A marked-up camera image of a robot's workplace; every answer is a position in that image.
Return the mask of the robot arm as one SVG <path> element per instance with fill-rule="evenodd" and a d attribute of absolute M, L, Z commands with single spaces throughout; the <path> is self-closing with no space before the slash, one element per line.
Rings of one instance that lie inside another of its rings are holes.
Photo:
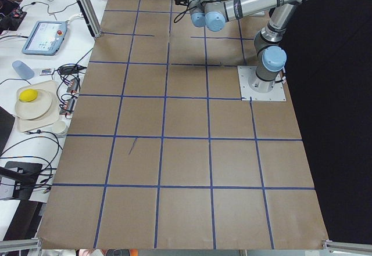
<path fill-rule="evenodd" d="M 174 0 L 185 6 L 193 25 L 211 33 L 221 32 L 232 21 L 247 25 L 254 36 L 257 66 L 247 85 L 268 93 L 280 80 L 287 54 L 280 48 L 288 23 L 299 5 L 308 0 Z"/>

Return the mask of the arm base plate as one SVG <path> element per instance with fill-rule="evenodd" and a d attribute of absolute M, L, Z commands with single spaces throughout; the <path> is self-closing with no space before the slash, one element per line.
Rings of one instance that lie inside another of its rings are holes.
<path fill-rule="evenodd" d="M 246 101 L 285 102 L 285 92 L 279 74 L 273 81 L 262 81 L 256 76 L 256 66 L 238 66 L 241 99 Z"/>

